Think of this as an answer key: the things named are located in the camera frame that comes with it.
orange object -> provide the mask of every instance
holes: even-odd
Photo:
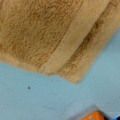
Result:
[[[82,118],[82,120],[104,120],[104,116],[96,110]]]

brown fabric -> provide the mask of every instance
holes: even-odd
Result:
[[[108,42],[120,23],[120,1],[111,0],[106,10],[97,20],[91,32],[59,74],[72,82],[78,82],[93,60]]]
[[[78,82],[119,11],[119,0],[0,0],[0,61]]]

light blue surface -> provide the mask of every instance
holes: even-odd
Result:
[[[77,85],[0,63],[0,120],[68,120],[91,105],[120,113],[120,30]]]

blue table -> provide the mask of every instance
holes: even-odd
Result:
[[[0,120],[69,120],[90,106],[120,113],[120,30],[76,85],[0,63]]]

